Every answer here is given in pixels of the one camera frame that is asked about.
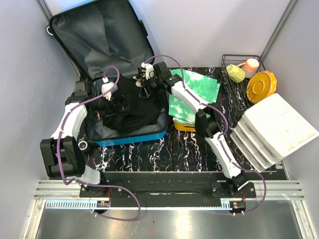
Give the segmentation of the green white tie-dye cloth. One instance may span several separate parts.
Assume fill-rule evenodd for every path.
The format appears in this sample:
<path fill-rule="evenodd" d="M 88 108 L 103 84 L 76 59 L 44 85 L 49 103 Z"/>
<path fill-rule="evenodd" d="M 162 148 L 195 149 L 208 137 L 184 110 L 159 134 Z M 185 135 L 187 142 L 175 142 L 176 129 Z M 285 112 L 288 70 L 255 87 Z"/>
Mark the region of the green white tie-dye cloth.
<path fill-rule="evenodd" d="M 218 98 L 220 84 L 216 79 L 203 76 L 193 71 L 183 70 L 184 81 L 199 97 L 215 103 Z M 191 108 L 178 97 L 169 96 L 169 115 L 173 120 L 183 124 L 195 124 L 195 113 Z"/>

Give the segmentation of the blue fish-print suitcase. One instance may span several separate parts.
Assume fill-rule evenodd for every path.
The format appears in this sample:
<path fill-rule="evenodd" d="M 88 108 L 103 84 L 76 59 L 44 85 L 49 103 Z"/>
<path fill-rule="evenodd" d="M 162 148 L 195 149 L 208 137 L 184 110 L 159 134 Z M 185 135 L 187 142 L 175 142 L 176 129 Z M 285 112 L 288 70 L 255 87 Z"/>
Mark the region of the blue fish-print suitcase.
<path fill-rule="evenodd" d="M 120 76 L 137 81 L 138 68 L 151 61 L 154 51 L 147 31 L 127 0 L 96 0 L 53 16 L 46 28 L 54 36 L 87 82 L 91 93 L 101 94 L 102 79 L 116 85 Z M 163 90 L 164 108 L 156 124 L 128 133 L 103 125 L 105 111 L 88 111 L 77 138 L 80 149 L 88 151 L 92 144 L 113 146 L 156 140 L 163 137 L 168 125 L 168 100 Z"/>

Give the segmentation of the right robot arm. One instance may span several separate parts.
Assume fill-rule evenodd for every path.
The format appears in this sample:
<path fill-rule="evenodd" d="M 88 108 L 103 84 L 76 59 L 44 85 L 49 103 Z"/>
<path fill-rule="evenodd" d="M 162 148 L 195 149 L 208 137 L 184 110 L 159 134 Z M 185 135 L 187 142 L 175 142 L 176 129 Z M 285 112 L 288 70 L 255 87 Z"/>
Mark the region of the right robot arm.
<path fill-rule="evenodd" d="M 162 89 L 190 107 L 195 113 L 196 133 L 209 144 L 222 166 L 228 195 L 234 198 L 240 196 L 249 180 L 225 141 L 220 122 L 225 120 L 225 116 L 189 88 L 182 76 L 173 75 L 164 62 L 155 65 L 143 62 L 138 68 L 137 81 L 148 97 Z"/>

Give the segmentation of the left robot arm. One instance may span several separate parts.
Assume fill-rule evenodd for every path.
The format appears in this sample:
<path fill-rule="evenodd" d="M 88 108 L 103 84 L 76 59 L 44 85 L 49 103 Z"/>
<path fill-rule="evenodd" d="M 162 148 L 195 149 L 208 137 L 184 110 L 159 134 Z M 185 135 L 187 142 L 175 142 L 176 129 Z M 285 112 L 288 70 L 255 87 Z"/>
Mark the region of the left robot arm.
<path fill-rule="evenodd" d="M 49 139 L 40 142 L 40 151 L 47 176 L 61 179 L 66 185 L 79 182 L 90 186 L 96 197 L 103 197 L 108 185 L 101 181 L 101 173 L 86 165 L 77 138 L 88 114 L 87 107 L 98 100 L 110 100 L 117 89 L 113 82 L 104 78 L 101 94 L 95 96 L 87 82 L 77 82 L 75 91 L 65 101 L 64 115 L 56 131 Z"/>

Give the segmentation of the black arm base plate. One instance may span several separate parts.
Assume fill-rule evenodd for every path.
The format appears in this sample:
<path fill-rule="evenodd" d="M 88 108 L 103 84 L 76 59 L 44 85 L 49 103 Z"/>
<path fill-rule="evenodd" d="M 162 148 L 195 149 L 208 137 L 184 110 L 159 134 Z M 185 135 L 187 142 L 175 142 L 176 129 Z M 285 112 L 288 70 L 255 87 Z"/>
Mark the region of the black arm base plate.
<path fill-rule="evenodd" d="M 255 199 L 254 184 L 249 182 L 241 191 L 234 192 L 221 172 L 106 172 L 104 185 L 115 189 L 84 187 L 81 198 L 111 197 L 112 207 L 135 207 L 136 202 L 125 192 L 129 189 L 143 208 L 217 207 L 221 199 Z"/>

